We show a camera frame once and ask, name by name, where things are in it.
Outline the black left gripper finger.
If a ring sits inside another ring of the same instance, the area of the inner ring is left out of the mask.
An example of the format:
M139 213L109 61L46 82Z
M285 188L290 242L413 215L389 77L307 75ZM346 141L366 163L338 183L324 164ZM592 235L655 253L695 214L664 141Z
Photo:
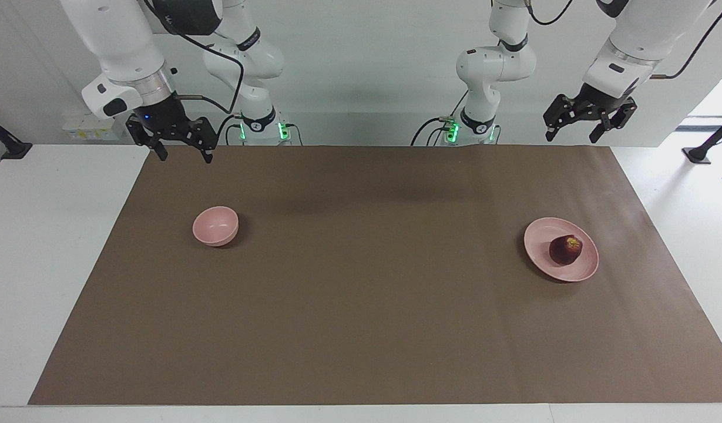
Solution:
M558 94L543 113L543 121L546 126L546 141L552 142L561 128L577 121L575 99L565 94Z
M614 110L600 108L598 110L599 123L589 135L590 142L597 143L600 137L613 129L623 129L636 110L637 104L634 100L626 100Z

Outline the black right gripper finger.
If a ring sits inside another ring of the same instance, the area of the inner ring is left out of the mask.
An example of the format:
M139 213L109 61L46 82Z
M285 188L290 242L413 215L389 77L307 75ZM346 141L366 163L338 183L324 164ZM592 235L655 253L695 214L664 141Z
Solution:
M163 162L167 160L168 152L161 142L161 137L156 132L149 133L137 115L129 115L125 126L135 145L149 148Z
M208 118L201 117L197 120L190 120L188 145L196 148L202 155L205 163L210 164L214 152L214 129Z

